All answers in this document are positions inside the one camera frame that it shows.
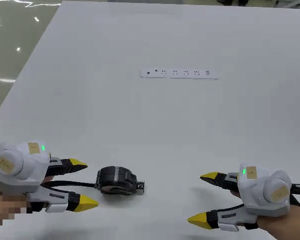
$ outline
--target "paper label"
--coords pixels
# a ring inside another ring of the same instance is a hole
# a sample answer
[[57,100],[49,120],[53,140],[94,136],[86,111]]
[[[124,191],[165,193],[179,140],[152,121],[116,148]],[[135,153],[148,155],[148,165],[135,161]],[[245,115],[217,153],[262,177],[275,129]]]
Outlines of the paper label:
[[257,167],[247,166],[246,167],[246,178],[247,179],[257,179]]
[[7,174],[10,174],[15,168],[15,165],[9,160],[0,157],[0,169]]
[[271,194],[271,198],[274,202],[277,202],[288,195],[289,195],[289,189],[286,186],[282,186]]
[[37,142],[28,142],[29,153],[30,154],[39,154],[40,148]]

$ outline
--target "human hand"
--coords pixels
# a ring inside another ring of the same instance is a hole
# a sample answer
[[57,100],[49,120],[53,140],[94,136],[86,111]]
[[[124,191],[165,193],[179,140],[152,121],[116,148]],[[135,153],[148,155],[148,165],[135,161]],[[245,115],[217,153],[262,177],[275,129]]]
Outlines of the human hand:
[[[231,193],[240,198],[239,193]],[[300,207],[291,205],[290,212],[280,217],[259,216],[257,224],[277,240],[300,240]]]
[[[43,180],[43,183],[49,182],[53,176],[48,176]],[[3,220],[15,218],[15,214],[20,214],[22,209],[31,208],[25,195],[20,196],[6,196],[0,193],[0,226]]]

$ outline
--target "floor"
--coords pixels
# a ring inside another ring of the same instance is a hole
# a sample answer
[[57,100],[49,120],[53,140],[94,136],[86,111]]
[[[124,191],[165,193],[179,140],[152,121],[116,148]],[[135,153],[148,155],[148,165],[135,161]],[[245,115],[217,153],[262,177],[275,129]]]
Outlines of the floor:
[[[109,2],[221,5],[216,0],[109,0]],[[0,105],[60,4],[61,0],[0,0]],[[273,0],[250,0],[247,6],[273,5]]]

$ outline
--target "black tape measure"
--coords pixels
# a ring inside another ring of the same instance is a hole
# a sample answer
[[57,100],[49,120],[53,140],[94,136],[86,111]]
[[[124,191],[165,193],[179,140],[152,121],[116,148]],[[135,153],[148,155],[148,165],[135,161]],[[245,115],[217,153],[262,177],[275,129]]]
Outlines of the black tape measure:
[[145,182],[137,181],[137,176],[125,167],[107,166],[98,171],[94,187],[103,194],[143,194]]

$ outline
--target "power strip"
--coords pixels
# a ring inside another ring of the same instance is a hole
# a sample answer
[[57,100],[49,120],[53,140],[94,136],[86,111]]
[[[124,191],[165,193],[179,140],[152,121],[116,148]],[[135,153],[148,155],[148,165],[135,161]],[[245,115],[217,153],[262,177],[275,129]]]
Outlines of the power strip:
[[140,70],[141,78],[168,79],[212,79],[218,78],[208,69],[198,68],[144,68]]

